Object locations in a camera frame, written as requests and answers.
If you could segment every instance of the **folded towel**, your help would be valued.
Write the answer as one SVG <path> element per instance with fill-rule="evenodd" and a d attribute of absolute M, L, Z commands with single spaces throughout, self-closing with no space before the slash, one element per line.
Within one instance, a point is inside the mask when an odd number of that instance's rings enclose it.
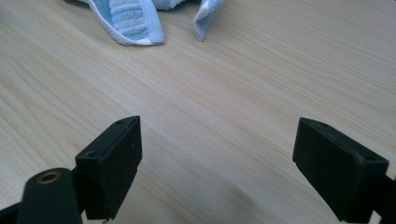
<path fill-rule="evenodd" d="M 78 0 L 90 5 L 111 37 L 122 45 L 163 44 L 157 9 L 170 9 L 185 0 Z M 202 0 L 193 19 L 196 36 L 204 41 L 213 13 L 224 0 Z"/>

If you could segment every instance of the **blue towel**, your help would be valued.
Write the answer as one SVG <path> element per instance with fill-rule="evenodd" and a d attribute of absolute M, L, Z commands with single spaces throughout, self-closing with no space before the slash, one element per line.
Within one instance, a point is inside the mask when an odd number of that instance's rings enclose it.
<path fill-rule="evenodd" d="M 163 29 L 156 9 L 170 9 L 185 0 L 78 0 L 92 11 L 118 43 L 129 45 L 163 44 Z M 193 19 L 196 36 L 204 41 L 213 13 L 224 0 L 202 0 Z"/>

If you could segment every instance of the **wooden table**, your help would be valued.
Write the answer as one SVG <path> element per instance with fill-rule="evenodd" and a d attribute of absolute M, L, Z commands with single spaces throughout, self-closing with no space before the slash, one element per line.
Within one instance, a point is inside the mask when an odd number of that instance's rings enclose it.
<path fill-rule="evenodd" d="M 205 42 L 198 6 L 159 12 L 164 45 L 124 47 L 73 0 L 0 2 L 0 207 L 135 115 L 143 161 L 113 223 L 338 223 L 291 160 L 300 117 L 396 176 L 395 1 L 227 0 Z"/>

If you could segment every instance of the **dark object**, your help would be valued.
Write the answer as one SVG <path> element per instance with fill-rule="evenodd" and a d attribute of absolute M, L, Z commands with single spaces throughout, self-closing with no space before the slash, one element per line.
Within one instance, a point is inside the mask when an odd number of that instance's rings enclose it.
<path fill-rule="evenodd" d="M 293 161 L 339 220 L 396 223 L 396 183 L 389 162 L 333 127 L 300 119 Z"/>
<path fill-rule="evenodd" d="M 0 223 L 81 223 L 115 218 L 142 160 L 140 118 L 113 123 L 76 156 L 77 167 L 51 169 L 26 183 L 23 198 L 0 211 Z"/>

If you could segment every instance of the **wooden surface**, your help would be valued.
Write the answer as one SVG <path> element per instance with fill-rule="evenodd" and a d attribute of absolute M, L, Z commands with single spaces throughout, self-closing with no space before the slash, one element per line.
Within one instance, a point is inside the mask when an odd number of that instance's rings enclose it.
<path fill-rule="evenodd" d="M 135 115 L 144 159 L 113 223 L 338 223 L 291 161 L 299 117 L 396 176 L 395 1 L 227 0 L 203 43 L 198 6 L 159 13 L 164 45 L 123 47 L 73 0 L 0 1 L 0 207 Z"/>

